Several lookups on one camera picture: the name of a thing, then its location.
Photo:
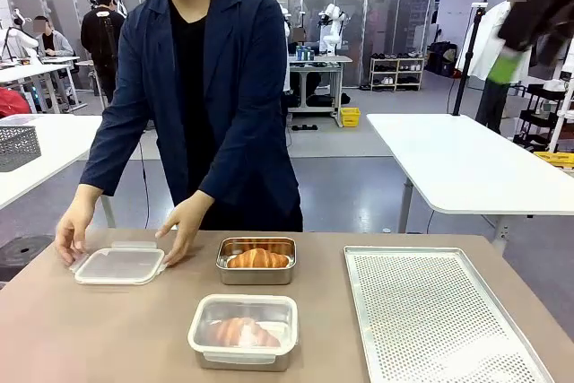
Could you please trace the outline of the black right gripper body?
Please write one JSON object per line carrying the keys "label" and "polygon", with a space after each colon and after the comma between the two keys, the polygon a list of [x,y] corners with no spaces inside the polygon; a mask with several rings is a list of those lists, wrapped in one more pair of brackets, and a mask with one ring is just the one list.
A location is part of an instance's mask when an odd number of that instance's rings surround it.
{"label": "black right gripper body", "polygon": [[573,38],[573,0],[525,0],[511,7],[498,37],[505,49],[524,52],[539,39],[536,50],[542,65],[551,65]]}

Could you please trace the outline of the person's left hand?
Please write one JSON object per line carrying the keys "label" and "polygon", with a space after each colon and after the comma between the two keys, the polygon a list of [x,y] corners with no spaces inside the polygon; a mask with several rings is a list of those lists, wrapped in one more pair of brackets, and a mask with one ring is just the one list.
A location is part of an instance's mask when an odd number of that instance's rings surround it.
{"label": "person's left hand", "polygon": [[160,239],[167,235],[173,227],[177,228],[172,249],[164,257],[165,266],[174,266],[186,256],[189,246],[199,231],[201,222],[213,203],[214,199],[211,196],[197,190],[170,213],[167,221],[155,234],[155,238]]}

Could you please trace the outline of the person's right hand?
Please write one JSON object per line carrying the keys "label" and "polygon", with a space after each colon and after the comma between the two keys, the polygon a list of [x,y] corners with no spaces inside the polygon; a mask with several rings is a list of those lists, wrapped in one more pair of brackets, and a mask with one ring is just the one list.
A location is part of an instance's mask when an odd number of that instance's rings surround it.
{"label": "person's right hand", "polygon": [[97,200],[102,193],[102,189],[80,184],[58,222],[54,244],[66,265],[73,264],[75,257],[84,252],[86,230],[92,222]]}

